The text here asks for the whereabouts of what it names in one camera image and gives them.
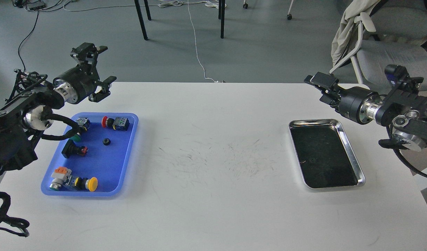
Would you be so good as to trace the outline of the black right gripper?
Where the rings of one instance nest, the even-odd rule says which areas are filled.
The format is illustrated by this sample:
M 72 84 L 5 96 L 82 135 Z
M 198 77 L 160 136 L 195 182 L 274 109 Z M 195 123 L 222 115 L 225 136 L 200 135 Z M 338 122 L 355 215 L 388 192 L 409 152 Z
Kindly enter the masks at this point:
M 375 120 L 376 113 L 382 107 L 380 95 L 362 87 L 340 88 L 336 93 L 339 79 L 334 75 L 317 72 L 314 76 L 306 76 L 304 83 L 320 90 L 321 102 L 358 124 L 368 124 Z

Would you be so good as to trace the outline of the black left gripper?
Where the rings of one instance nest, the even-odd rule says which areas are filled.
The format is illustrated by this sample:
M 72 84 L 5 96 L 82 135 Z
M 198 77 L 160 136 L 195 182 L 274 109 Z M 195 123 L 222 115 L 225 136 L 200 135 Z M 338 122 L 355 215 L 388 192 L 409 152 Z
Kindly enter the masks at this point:
M 107 49 L 107 46 L 95 46 L 93 43 L 83 43 L 77 48 L 72 48 L 70 56 L 75 59 L 77 66 L 53 80 L 54 90 L 64 97 L 65 102 L 78 104 L 86 97 L 91 102 L 100 102 L 111 94 L 109 89 L 116 81 L 116 76 L 99 81 L 98 75 L 87 73 L 97 71 L 98 55 Z M 95 93 L 98 86 L 101 90 Z

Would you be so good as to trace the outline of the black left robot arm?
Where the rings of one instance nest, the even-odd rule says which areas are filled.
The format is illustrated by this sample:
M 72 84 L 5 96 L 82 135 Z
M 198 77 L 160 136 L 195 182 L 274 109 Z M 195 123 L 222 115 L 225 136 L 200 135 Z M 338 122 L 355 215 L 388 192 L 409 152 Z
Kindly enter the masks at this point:
M 65 103 L 78 104 L 85 98 L 100 102 L 110 95 L 115 76 L 104 81 L 97 72 L 97 58 L 106 46 L 83 43 L 70 55 L 77 65 L 53 82 L 46 74 L 16 69 L 14 88 L 0 109 L 0 176 L 21 170 L 37 160 L 34 151 L 40 139 L 62 141 L 88 130 L 89 121 L 74 121 L 56 114 Z

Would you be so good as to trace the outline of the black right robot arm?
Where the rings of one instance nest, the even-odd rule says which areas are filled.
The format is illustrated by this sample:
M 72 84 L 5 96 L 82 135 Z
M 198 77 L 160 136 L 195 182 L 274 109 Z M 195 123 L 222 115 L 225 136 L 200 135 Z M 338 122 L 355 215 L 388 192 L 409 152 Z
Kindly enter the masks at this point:
M 400 153 L 400 150 L 427 148 L 427 97 L 419 95 L 424 79 L 409 76 L 406 67 L 395 64 L 387 65 L 385 75 L 391 84 L 387 95 L 361 87 L 344 89 L 338 85 L 337 78 L 324 73 L 306 76 L 304 82 L 320 90 L 320 101 L 346 119 L 358 124 L 375 121 L 385 127 L 388 138 L 379 140 L 379 145 L 393 149 L 410 170 L 427 178 L 427 174 L 412 166 Z

